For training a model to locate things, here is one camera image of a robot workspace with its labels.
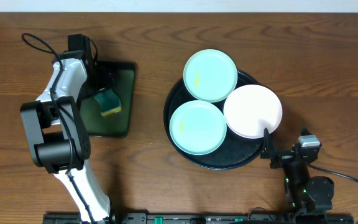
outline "round black tray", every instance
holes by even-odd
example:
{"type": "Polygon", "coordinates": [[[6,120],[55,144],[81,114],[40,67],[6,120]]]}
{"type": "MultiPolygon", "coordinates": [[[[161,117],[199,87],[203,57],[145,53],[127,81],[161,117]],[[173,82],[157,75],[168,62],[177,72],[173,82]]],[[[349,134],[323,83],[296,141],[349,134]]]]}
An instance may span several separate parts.
{"type": "MultiPolygon", "coordinates": [[[[238,73],[238,81],[236,88],[244,85],[255,84],[259,85],[259,82],[248,75],[246,72],[240,70],[238,73]]],[[[223,143],[213,152],[195,156],[189,153],[183,152],[172,141],[171,134],[169,132],[169,122],[171,120],[173,112],[182,104],[191,100],[197,100],[186,89],[183,79],[179,80],[172,88],[168,95],[168,98],[164,106],[164,126],[169,141],[171,141],[173,147],[189,161],[205,168],[209,169],[234,169],[240,166],[244,166],[250,161],[253,161],[260,154],[260,146],[262,145],[263,138],[260,139],[245,139],[238,136],[227,127],[227,134],[223,143]]],[[[221,111],[223,111],[223,105],[225,100],[217,103],[213,103],[221,111]]]]}

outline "robotic arm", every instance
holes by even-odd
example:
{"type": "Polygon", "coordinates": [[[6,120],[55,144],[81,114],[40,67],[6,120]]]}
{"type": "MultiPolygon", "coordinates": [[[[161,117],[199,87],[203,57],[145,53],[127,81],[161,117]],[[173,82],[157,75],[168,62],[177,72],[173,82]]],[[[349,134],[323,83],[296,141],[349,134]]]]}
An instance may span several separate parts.
{"type": "Polygon", "coordinates": [[[45,91],[35,102],[22,105],[21,117],[34,164],[45,167],[48,173],[54,174],[65,185],[80,209],[83,222],[108,223],[110,200],[100,189],[90,167],[90,139],[77,107],[83,98],[95,94],[98,89],[95,72],[97,55],[92,55],[90,43],[85,35],[70,35],[68,51],[59,55],[64,68],[57,80],[55,100],[68,130],[61,124],[50,94],[60,71],[56,58],[45,91]],[[54,125],[61,125],[62,131],[45,132],[54,125]]]}

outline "white wall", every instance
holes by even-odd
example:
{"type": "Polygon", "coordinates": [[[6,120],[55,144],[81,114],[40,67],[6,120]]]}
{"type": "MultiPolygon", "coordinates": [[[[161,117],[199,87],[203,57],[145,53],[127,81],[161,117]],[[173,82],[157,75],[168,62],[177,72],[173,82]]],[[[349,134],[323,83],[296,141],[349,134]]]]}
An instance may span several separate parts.
{"type": "Polygon", "coordinates": [[[358,12],[358,0],[0,0],[0,12],[358,12]]]}

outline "wooden tabletop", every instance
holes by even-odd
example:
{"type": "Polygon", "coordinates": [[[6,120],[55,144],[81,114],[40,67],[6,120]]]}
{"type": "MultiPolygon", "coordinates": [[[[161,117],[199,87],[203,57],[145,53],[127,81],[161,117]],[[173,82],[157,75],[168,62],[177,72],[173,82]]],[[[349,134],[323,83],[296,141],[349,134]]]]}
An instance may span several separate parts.
{"type": "MultiPolygon", "coordinates": [[[[247,213],[285,208],[283,171],[256,159],[216,171],[184,159],[165,134],[163,106],[189,57],[226,52],[281,99],[276,144],[289,150],[305,124],[323,143],[314,163],[358,178],[358,14],[0,13],[0,223],[41,223],[47,212],[77,212],[63,184],[31,158],[19,108],[52,75],[52,56],[82,33],[101,60],[137,64],[131,125],[124,139],[91,138],[90,163],[118,211],[247,213]]],[[[358,184],[335,182],[333,213],[358,220],[358,184]]]]}

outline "green sponge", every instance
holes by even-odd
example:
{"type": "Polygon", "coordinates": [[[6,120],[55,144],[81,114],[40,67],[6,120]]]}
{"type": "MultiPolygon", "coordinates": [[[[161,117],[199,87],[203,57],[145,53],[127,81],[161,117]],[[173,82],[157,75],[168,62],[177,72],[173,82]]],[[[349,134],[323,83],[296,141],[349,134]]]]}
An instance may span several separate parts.
{"type": "Polygon", "coordinates": [[[94,98],[100,104],[100,114],[102,116],[108,116],[121,111],[121,100],[112,89],[104,90],[96,94],[94,98]]]}

